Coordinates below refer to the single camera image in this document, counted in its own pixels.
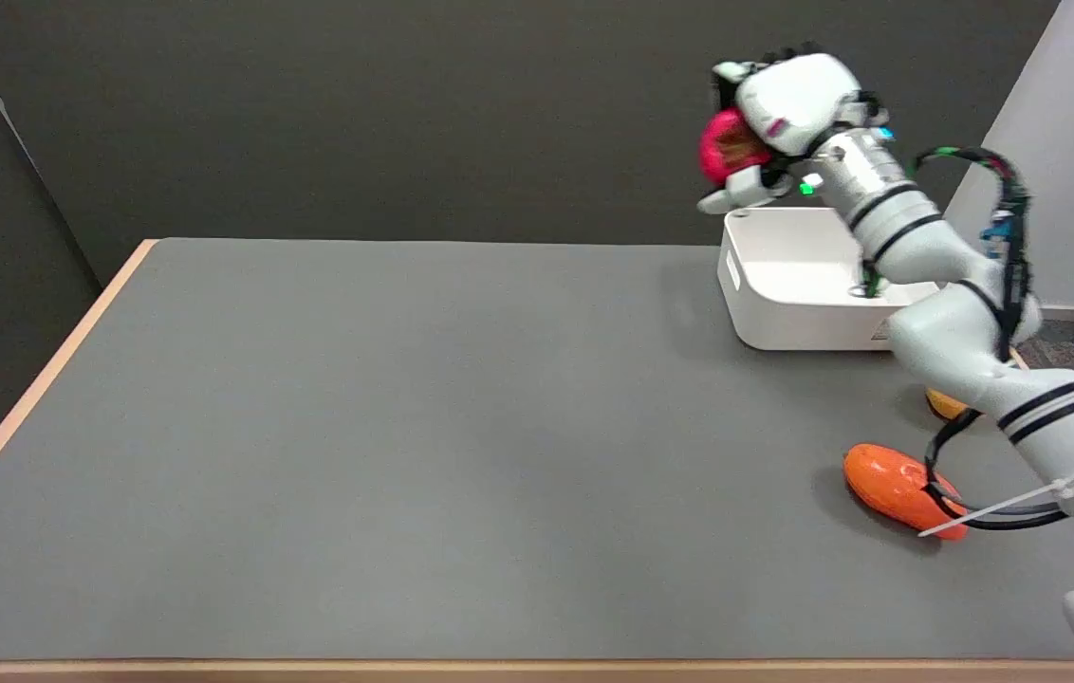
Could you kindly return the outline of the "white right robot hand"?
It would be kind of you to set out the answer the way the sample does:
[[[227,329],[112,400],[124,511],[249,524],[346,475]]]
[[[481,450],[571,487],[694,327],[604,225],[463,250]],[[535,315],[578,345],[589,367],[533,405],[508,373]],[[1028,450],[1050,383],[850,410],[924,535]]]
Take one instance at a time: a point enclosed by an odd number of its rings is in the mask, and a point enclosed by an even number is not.
[[[711,77],[716,113],[698,154],[714,190],[698,200],[703,213],[766,206],[801,185],[790,169],[823,142],[889,120],[876,92],[811,43],[757,61],[719,62]]]

